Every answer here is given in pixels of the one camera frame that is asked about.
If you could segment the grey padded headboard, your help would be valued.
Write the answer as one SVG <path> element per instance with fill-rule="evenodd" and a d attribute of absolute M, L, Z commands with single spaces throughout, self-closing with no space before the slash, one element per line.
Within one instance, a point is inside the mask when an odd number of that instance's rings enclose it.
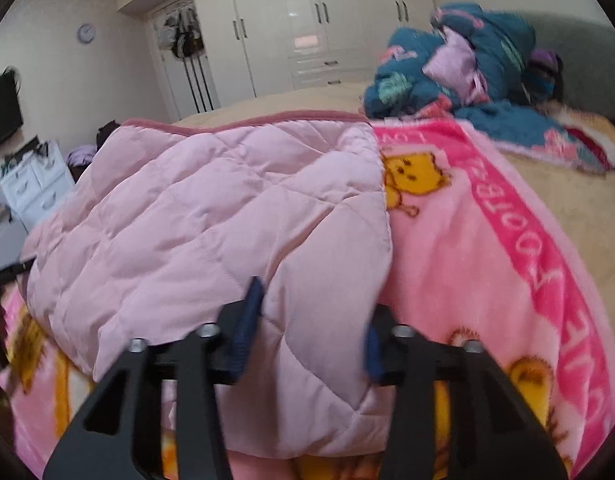
<path fill-rule="evenodd" d="M 615 120 L 615 30 L 572 16 L 518 13 L 536 32 L 536 45 L 563 62 L 563 102 Z"/>

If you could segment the pink quilted jacket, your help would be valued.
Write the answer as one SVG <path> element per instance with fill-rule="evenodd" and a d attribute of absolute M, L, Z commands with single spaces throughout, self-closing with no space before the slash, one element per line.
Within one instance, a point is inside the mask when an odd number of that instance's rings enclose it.
<path fill-rule="evenodd" d="M 367 122 L 125 122 L 22 253 L 32 315 L 94 379 L 130 340 L 180 339 L 260 278 L 245 375 L 218 392 L 227 446 L 267 458 L 385 446 L 392 396 L 370 385 L 363 353 L 392 242 Z"/>

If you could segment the blue flamingo duvet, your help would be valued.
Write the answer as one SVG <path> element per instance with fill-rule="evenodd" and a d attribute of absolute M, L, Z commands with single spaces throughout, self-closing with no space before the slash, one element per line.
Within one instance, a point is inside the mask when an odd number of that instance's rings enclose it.
<path fill-rule="evenodd" d="M 430 25 L 428 32 L 393 32 L 364 93 L 367 117 L 466 120 L 504 152 L 609 172 L 542 112 L 549 101 L 565 104 L 563 62 L 556 51 L 536 45 L 535 29 L 524 18 L 477 3 L 448 3 L 435 10 Z"/>

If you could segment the hanging bags on door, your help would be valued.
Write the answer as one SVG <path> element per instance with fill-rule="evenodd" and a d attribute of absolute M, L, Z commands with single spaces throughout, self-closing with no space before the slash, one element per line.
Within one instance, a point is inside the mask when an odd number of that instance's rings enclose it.
<path fill-rule="evenodd" d="M 204 52 L 197 13 L 191 6 L 169 14 L 158 29 L 157 39 L 160 50 L 170 51 L 179 60 Z"/>

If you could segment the round wall clock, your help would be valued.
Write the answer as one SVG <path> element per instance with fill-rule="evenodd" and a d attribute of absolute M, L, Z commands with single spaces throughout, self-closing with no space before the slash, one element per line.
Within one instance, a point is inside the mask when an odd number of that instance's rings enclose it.
<path fill-rule="evenodd" d="M 76 38 L 78 38 L 80 44 L 91 44 L 96 38 L 95 26 L 90 23 L 81 25 L 76 33 Z"/>

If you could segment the striped colourful blanket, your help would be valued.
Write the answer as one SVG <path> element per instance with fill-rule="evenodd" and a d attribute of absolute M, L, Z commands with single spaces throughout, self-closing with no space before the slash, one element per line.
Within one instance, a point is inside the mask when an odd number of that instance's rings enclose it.
<path fill-rule="evenodd" d="M 615 170 L 615 120 L 575 110 L 557 101 L 542 106 L 542 112 L 579 140 L 605 171 Z"/>

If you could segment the black television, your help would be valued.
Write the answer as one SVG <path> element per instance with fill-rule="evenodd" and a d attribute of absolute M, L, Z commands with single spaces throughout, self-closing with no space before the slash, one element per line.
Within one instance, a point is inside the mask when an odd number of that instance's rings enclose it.
<path fill-rule="evenodd" d="M 9 67 L 0 75 L 0 146 L 23 125 L 18 98 L 18 72 Z"/>

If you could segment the pink cartoon bear blanket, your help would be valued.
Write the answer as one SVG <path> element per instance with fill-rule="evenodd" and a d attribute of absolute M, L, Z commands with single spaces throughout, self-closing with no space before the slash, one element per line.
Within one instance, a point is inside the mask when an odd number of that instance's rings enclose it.
<path fill-rule="evenodd" d="M 382 165 L 392 262 L 378 301 L 429 339 L 485 344 L 569 476 L 615 423 L 615 345 L 574 245 L 513 165 L 467 122 L 367 122 Z M 24 284 L 6 300 L 14 449 L 34 474 L 96 380 L 34 318 Z M 267 458 L 232 451 L 239 479 L 373 479 L 380 451 Z"/>

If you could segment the black handbag on floor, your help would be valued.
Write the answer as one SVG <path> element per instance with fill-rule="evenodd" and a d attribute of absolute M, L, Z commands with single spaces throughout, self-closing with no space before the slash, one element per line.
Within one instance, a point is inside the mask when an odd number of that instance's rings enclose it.
<path fill-rule="evenodd" d="M 102 148 L 102 145 L 104 145 L 105 142 L 109 139 L 109 136 L 111 136 L 111 134 L 114 133 L 114 131 L 116 131 L 117 128 L 120 127 L 121 125 L 115 120 L 111 120 L 111 122 L 107 122 L 106 125 L 100 127 L 96 133 L 97 148 L 100 150 Z"/>

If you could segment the purple clothes pile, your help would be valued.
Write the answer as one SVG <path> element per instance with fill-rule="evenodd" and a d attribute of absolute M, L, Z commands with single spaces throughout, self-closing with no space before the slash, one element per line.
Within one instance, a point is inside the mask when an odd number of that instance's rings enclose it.
<path fill-rule="evenodd" d="M 66 164 L 69 167 L 86 167 L 93 161 L 96 153 L 96 144 L 80 145 L 67 155 Z"/>

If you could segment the white drawer cabinet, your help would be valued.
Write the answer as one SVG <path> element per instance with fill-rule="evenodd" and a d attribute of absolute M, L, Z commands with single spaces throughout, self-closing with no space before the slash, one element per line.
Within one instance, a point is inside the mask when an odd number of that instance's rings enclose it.
<path fill-rule="evenodd" d="M 0 169 L 0 196 L 28 232 L 57 209 L 73 187 L 56 141 L 43 142 L 16 165 Z"/>

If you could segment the white glossy wardrobe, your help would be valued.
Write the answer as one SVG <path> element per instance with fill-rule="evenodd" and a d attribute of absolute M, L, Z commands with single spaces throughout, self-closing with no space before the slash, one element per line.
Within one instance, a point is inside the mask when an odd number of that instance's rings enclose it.
<path fill-rule="evenodd" d="M 143 14 L 168 0 L 117 0 Z M 397 26 L 425 28 L 434 0 L 193 0 L 216 105 L 366 82 Z"/>

